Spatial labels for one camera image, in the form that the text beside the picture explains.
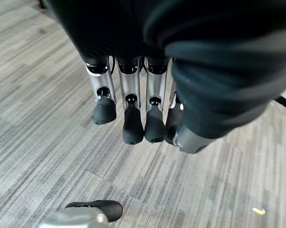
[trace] black cable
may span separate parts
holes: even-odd
[[[112,57],[112,70],[111,70],[111,74],[113,74],[114,72],[114,68],[115,68],[115,57],[111,56]]]

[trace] robotic finger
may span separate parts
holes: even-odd
[[[116,119],[116,98],[107,57],[85,61],[97,105],[93,111],[96,124],[106,124]]]
[[[145,138],[151,143],[163,141],[165,135],[163,109],[168,62],[168,58],[148,58]]]
[[[50,214],[39,228],[108,228],[109,222],[118,220],[122,214],[123,207],[113,200],[73,202]]]
[[[140,58],[117,58],[125,121],[123,139],[127,144],[137,144],[144,138],[141,121],[139,85]]]

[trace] black fingertip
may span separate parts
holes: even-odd
[[[123,139],[126,144],[135,145],[144,138],[144,129],[139,109],[129,103],[125,110],[125,122],[123,127]]]
[[[97,125],[106,124],[116,119],[115,103],[107,97],[98,100],[92,118]]]
[[[151,143],[158,143],[164,140],[164,134],[163,113],[158,106],[153,105],[151,110],[147,112],[145,139]]]
[[[174,108],[170,108],[168,110],[168,116],[165,125],[165,140],[171,145],[173,145],[173,138],[182,118],[182,114],[183,111],[181,110],[180,103],[176,103]]]

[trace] robotic hand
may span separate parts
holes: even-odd
[[[151,142],[161,142],[164,139],[181,151],[195,153],[214,139],[200,137],[190,131],[184,124],[180,125],[183,105],[176,92],[175,81],[170,93],[170,106],[166,125],[163,123],[163,109],[166,90],[166,76],[169,58],[148,58],[145,129],[141,123],[140,83],[139,73],[142,58],[118,58],[122,102],[125,111],[123,139],[127,144],[137,144],[143,137]],[[93,111],[96,124],[106,124],[116,118],[116,97],[108,58],[94,59],[85,63],[90,76],[97,105]]]
[[[85,63],[97,100],[96,124],[116,118],[120,101],[108,56],[116,57],[125,143],[165,139],[196,153],[259,117],[286,88],[286,0],[45,3]],[[142,57],[148,62],[145,128],[140,117]],[[174,82],[164,124],[170,58]]]

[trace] dark fabric sleeve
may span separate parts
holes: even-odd
[[[165,23],[178,5],[166,9],[169,14],[154,12],[154,23],[146,23],[147,41],[175,58],[181,121],[199,136],[219,138],[251,122],[286,88],[286,0],[272,2],[215,9],[205,1],[209,7],[180,16],[186,20]]]

